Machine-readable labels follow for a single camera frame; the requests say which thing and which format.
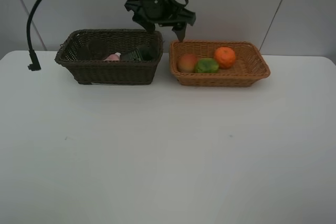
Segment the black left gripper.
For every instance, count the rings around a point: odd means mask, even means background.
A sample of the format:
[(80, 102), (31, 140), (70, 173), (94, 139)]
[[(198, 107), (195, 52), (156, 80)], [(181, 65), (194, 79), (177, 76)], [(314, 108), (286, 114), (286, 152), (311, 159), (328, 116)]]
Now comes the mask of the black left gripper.
[(183, 42), (187, 24), (192, 26), (196, 21), (196, 14), (186, 9), (187, 4), (188, 0), (127, 0), (124, 6), (147, 33), (154, 33), (156, 24), (173, 26), (178, 41)]

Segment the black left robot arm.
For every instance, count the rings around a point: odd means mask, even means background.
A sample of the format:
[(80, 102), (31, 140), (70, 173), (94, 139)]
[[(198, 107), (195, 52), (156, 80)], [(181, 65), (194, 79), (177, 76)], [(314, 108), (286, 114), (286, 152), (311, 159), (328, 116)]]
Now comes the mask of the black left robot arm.
[(196, 15), (186, 9), (189, 0), (127, 0), (125, 8), (133, 11), (132, 20), (148, 33), (155, 25), (171, 27), (177, 39), (183, 42), (187, 25), (194, 25)]

